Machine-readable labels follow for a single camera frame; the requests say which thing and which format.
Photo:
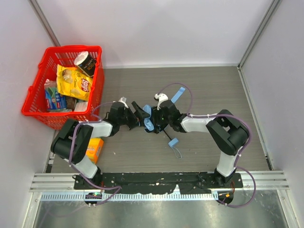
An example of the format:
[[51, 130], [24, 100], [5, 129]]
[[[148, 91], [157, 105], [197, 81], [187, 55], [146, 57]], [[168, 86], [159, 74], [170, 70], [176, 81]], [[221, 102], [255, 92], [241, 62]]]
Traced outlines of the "light blue folding umbrella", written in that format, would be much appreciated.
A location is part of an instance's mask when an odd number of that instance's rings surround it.
[[173, 150], [174, 155], [177, 159], [181, 159], [182, 155], [181, 152], [175, 147], [176, 144], [179, 142], [179, 140], [177, 138], [171, 138], [168, 133], [165, 131], [165, 129], [167, 128], [167, 126], [161, 127], [159, 125], [154, 126], [152, 123], [152, 107], [149, 105], [145, 105], [143, 107], [143, 110], [145, 112], [147, 112], [148, 114], [150, 114], [150, 118], [145, 118], [144, 119], [144, 126], [145, 126], [145, 131], [147, 133], [161, 133], [164, 132], [165, 135], [169, 138], [169, 142], [168, 142], [168, 146]]

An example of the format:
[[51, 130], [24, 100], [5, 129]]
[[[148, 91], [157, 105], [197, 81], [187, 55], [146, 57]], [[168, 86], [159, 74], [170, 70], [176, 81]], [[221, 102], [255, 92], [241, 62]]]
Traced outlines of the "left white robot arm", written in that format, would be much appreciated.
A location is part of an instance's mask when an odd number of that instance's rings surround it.
[[126, 125], [130, 130], [144, 126], [144, 120], [151, 117], [151, 109], [144, 110], [136, 102], [132, 102], [132, 106], [134, 112], [125, 101], [113, 102], [105, 119], [66, 120], [51, 144], [51, 152], [65, 160], [89, 185], [101, 189], [101, 170], [86, 155], [89, 142], [93, 138], [114, 136], [122, 125]]

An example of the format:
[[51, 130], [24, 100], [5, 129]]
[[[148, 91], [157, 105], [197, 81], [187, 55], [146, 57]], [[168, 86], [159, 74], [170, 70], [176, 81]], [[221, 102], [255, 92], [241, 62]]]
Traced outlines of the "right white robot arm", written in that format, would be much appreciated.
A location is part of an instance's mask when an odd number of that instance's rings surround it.
[[232, 182], [236, 163], [252, 138], [250, 127], [226, 109], [211, 115], [182, 114], [167, 100], [151, 108], [150, 120], [156, 133], [167, 126], [180, 133], [209, 133], [220, 150], [214, 179], [221, 187]]

